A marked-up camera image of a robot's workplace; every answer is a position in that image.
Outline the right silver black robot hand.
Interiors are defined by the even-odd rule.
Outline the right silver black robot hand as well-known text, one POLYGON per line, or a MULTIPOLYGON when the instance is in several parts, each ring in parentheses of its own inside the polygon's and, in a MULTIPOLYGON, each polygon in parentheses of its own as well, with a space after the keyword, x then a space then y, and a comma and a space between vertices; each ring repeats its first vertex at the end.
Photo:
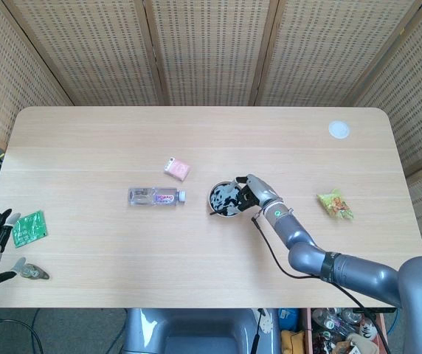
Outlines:
POLYGON ((273 202, 282 201, 272 187, 255 175, 240 176, 235 181, 237 184, 243 185, 237 194, 236 208, 239 212, 256 206, 265 209, 273 202))

